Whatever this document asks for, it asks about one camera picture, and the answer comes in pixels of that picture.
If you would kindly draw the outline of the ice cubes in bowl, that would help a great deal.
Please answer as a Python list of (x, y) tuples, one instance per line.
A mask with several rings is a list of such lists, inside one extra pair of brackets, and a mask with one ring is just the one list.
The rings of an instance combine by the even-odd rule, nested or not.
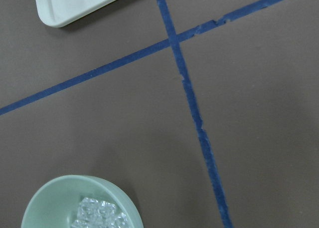
[(127, 215), (108, 201), (84, 197), (71, 228), (129, 228)]

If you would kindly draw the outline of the light green bowl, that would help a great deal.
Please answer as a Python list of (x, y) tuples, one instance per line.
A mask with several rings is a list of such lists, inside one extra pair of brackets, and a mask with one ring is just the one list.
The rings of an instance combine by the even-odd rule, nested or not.
[(24, 212), (22, 228), (69, 228), (84, 197), (111, 202), (127, 215), (129, 227), (143, 228), (133, 201), (115, 184), (94, 176), (66, 175), (43, 185)]

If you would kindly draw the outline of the cream bear serving tray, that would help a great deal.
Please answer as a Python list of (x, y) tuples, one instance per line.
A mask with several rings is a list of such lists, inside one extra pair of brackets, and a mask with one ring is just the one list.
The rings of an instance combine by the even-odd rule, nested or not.
[(47, 26), (66, 26), (116, 0), (35, 0), (38, 16)]

